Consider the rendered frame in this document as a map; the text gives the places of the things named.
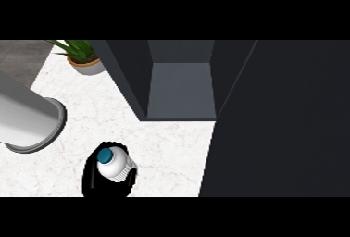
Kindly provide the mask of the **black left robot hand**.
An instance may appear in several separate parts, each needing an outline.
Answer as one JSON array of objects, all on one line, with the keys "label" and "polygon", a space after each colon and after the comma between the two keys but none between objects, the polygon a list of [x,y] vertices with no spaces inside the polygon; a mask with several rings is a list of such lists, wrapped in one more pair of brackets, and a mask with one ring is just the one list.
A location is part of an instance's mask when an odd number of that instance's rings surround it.
[{"label": "black left robot hand", "polygon": [[129,155],[128,147],[117,142],[103,142],[97,150],[86,159],[83,169],[83,196],[85,197],[126,197],[136,184],[139,170],[134,169],[128,175],[126,181],[114,182],[107,179],[98,170],[98,152],[108,147],[120,147]]}]

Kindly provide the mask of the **dark grey open cabinet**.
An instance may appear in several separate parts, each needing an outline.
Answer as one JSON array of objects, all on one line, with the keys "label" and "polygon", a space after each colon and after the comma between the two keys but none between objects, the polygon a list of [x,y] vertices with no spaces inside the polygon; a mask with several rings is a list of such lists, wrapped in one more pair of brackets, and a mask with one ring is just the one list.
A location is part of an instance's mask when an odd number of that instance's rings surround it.
[{"label": "dark grey open cabinet", "polygon": [[253,40],[94,40],[91,44],[139,120],[218,120]]}]

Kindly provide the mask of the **dark grey cabinet door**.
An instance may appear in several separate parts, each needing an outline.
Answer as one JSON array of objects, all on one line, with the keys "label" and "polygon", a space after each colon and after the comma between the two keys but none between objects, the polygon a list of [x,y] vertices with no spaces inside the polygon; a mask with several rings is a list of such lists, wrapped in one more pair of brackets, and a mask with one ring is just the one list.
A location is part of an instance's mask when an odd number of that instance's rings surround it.
[{"label": "dark grey cabinet door", "polygon": [[215,124],[200,194],[350,196],[350,40],[255,45]]}]

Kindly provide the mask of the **green plant in pot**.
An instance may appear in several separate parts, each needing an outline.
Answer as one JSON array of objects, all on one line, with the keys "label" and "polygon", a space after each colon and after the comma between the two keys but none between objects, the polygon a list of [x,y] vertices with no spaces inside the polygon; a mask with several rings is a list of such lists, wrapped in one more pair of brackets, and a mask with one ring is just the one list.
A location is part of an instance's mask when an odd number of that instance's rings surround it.
[{"label": "green plant in pot", "polygon": [[58,40],[46,40],[46,42],[64,50],[61,56],[67,57],[70,65],[85,76],[98,75],[105,71],[103,60],[88,40],[66,40],[63,43]]}]

